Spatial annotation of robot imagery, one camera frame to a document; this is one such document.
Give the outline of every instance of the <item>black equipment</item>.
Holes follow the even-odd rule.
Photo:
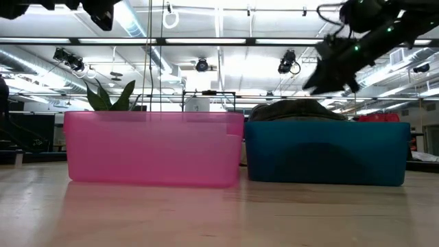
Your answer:
[[[200,58],[198,60],[197,65],[195,66],[195,69],[198,72],[205,72],[205,71],[207,71],[209,69],[209,65],[207,64],[206,58]]]
[[[111,31],[114,20],[114,4],[121,0],[1,0],[0,17],[15,19],[26,13],[29,5],[41,4],[48,10],[55,10],[55,4],[65,4],[70,10],[77,10],[80,3],[90,14],[91,20],[102,30]]]
[[[413,69],[414,73],[425,73],[430,70],[430,64],[424,64]]]
[[[303,86],[303,89],[313,88],[312,95],[343,91],[345,84],[353,93],[358,92],[355,74],[359,70],[367,65],[374,66],[376,59],[402,43],[412,49],[418,36],[439,25],[437,0],[348,0],[335,5],[342,6],[342,23],[321,15],[319,9],[325,5],[317,9],[321,18],[340,25],[340,29],[324,37],[323,42],[316,46],[321,59]],[[337,37],[344,25],[351,29],[349,37]],[[356,39],[351,38],[352,32],[368,33]]]
[[[65,65],[69,66],[71,70],[76,72],[82,72],[85,69],[85,64],[82,62],[82,58],[78,58],[61,48],[56,48],[54,60],[63,62]]]
[[[293,67],[293,64],[296,64],[299,67],[298,72],[295,73],[291,72],[291,68]],[[294,50],[287,50],[287,52],[285,52],[285,55],[283,55],[283,58],[281,59],[281,63],[277,71],[280,74],[292,73],[293,75],[297,75],[300,73],[300,64],[296,62],[296,53],[294,53]]]

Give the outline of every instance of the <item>dark fabric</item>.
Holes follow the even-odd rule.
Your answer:
[[[9,87],[0,77],[0,133],[27,152],[47,151],[50,142],[39,134],[16,125],[9,117]]]
[[[271,105],[259,104],[253,108],[249,117],[249,121],[281,119],[346,121],[347,117],[333,113],[315,99],[282,100]]]
[[[9,87],[0,75],[0,121],[3,118],[9,118],[8,111]]]

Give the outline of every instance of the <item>plant leaf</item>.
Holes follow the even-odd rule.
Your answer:
[[[87,99],[88,103],[93,107],[94,110],[108,110],[107,105],[105,105],[105,102],[99,95],[97,95],[95,92],[93,92],[86,82],[84,82],[87,86]]]
[[[111,108],[112,104],[111,104],[110,96],[108,96],[108,93],[107,93],[107,91],[105,91],[105,89],[101,85],[101,82],[98,79],[95,79],[95,80],[99,84],[99,87],[97,88],[97,94],[104,101],[105,105],[107,105],[107,108]]]
[[[130,109],[130,96],[131,96],[132,92],[134,91],[135,85],[136,85],[135,80],[128,83],[125,86],[125,88],[123,89],[121,97],[117,100],[117,102],[114,105],[111,106],[110,110],[129,110]]]
[[[136,100],[134,101],[134,104],[133,104],[133,105],[131,106],[131,108],[130,108],[130,111],[133,111],[133,110],[134,110],[134,108],[136,107],[136,105],[137,105],[137,101],[139,100],[140,96],[142,96],[142,95],[137,95],[137,98],[136,98]]]

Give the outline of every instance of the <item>ceiling light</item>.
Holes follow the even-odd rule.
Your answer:
[[[244,44],[245,38],[167,38],[168,44]]]
[[[45,99],[43,99],[41,97],[38,97],[38,96],[29,96],[29,97],[28,96],[20,96],[20,97],[25,98],[25,99],[34,100],[36,102],[40,102],[40,103],[44,103],[44,104],[48,104],[49,103],[47,100],[45,100]]]
[[[382,93],[382,94],[378,95],[378,97],[387,97],[387,96],[389,96],[389,95],[397,94],[397,93],[399,93],[399,92],[401,92],[401,91],[403,91],[403,90],[404,90],[404,88],[398,87],[398,88],[396,88],[396,89],[392,89],[392,90],[390,90],[390,91],[387,91],[387,92],[385,92],[385,93]]]
[[[424,93],[421,93],[420,96],[421,97],[429,97],[432,95],[437,95],[439,94],[439,88],[438,89],[430,89],[428,91],[425,91]]]
[[[276,44],[276,45],[315,45],[322,42],[322,39],[269,39],[258,38],[256,44]]]
[[[370,114],[370,113],[377,112],[379,110],[380,109],[376,109],[376,108],[374,108],[374,109],[366,109],[366,110],[359,110],[359,111],[357,111],[357,115],[367,115],[367,114]]]
[[[82,44],[135,44],[144,45],[146,43],[155,44],[155,38],[79,38]]]
[[[431,40],[415,40],[414,41],[415,45],[428,45],[429,43],[431,43]]]
[[[403,106],[403,105],[406,105],[406,104],[407,104],[407,102],[400,103],[400,104],[395,104],[395,105],[393,105],[393,106],[389,106],[389,107],[387,107],[386,110],[392,110],[392,109],[398,108],[398,107]]]
[[[416,98],[407,98],[407,97],[405,97],[405,98],[387,98],[387,97],[384,97],[384,98],[377,98],[377,100],[399,100],[399,101],[416,101],[416,100],[418,100],[418,99],[416,99]]]
[[[0,43],[62,43],[69,44],[68,38],[0,38]]]

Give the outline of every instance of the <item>wooden table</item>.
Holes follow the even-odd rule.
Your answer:
[[[437,246],[439,175],[404,187],[230,189],[70,182],[67,166],[0,169],[0,246]]]

